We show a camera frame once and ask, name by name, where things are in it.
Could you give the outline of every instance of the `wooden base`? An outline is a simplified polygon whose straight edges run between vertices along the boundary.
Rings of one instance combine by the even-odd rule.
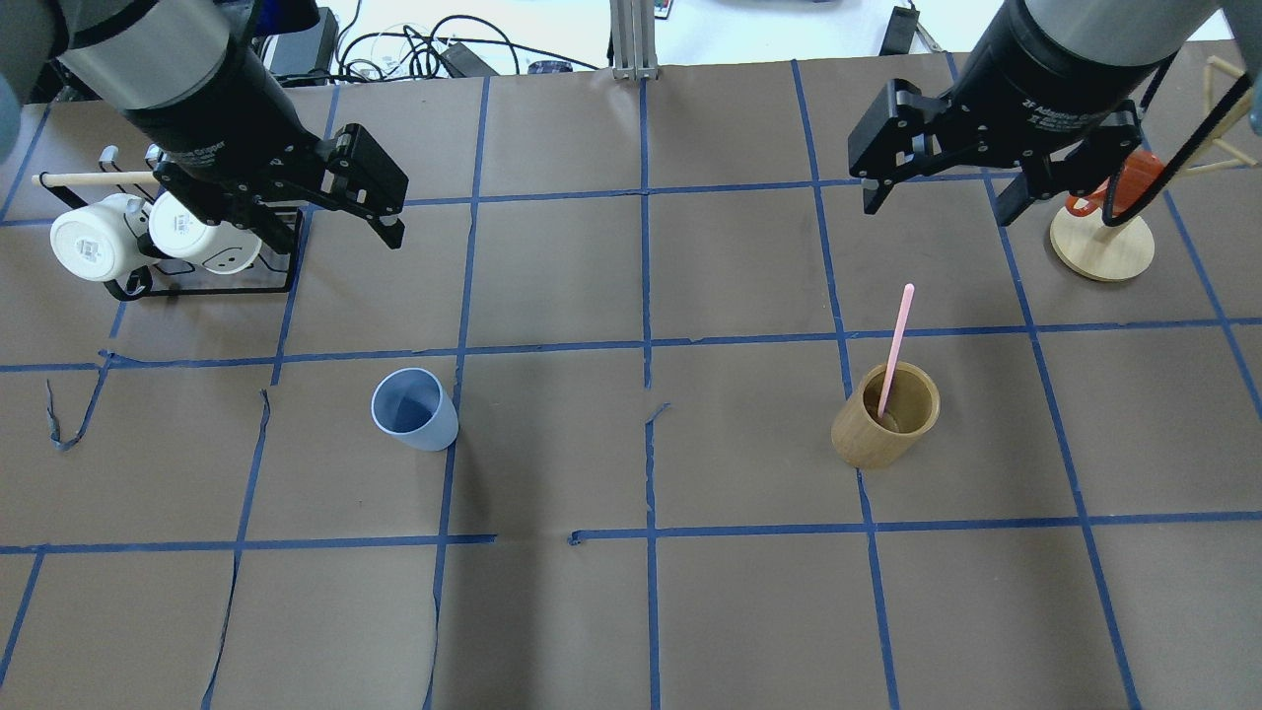
[[[1099,209],[1085,217],[1075,217],[1061,207],[1053,217],[1049,231],[1056,256],[1089,279],[1133,279],[1152,262],[1152,230],[1143,217],[1136,217],[1122,226],[1107,227]]]

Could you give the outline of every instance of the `orange mug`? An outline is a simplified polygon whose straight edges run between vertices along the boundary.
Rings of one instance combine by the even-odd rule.
[[[1157,175],[1165,169],[1161,159],[1138,148],[1126,156],[1126,166],[1122,168],[1122,179],[1118,182],[1117,193],[1113,195],[1114,213],[1124,212],[1135,204],[1135,201],[1143,194],[1150,184],[1156,182]],[[1070,194],[1065,199],[1065,209],[1075,217],[1085,217],[1104,206],[1104,193],[1108,190],[1109,180],[1104,180],[1095,192],[1084,197]]]

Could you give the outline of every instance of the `wooden cup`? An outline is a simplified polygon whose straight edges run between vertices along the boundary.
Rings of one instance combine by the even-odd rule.
[[[941,399],[924,371],[897,363],[885,417],[876,421],[885,364],[872,368],[833,420],[833,449],[859,469],[883,469],[938,421]]]

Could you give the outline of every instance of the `white mug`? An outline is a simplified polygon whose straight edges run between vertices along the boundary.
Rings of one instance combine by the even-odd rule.
[[[262,241],[254,232],[228,223],[212,226],[202,222],[169,192],[162,193],[154,202],[149,236],[164,253],[225,275],[247,269],[262,247]]]
[[[149,219],[148,202],[119,192],[57,217],[48,238],[66,270],[85,280],[115,280],[159,261],[140,252]]]

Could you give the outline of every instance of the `pink straw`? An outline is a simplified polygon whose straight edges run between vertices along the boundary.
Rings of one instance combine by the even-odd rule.
[[[885,417],[885,406],[890,401],[890,386],[893,385],[893,368],[899,363],[899,347],[902,346],[902,330],[907,327],[907,313],[911,310],[911,296],[916,286],[910,282],[902,286],[902,303],[899,304],[899,319],[893,323],[893,342],[890,343],[890,359],[885,362],[885,382],[881,385],[881,404],[876,407],[876,421]]]

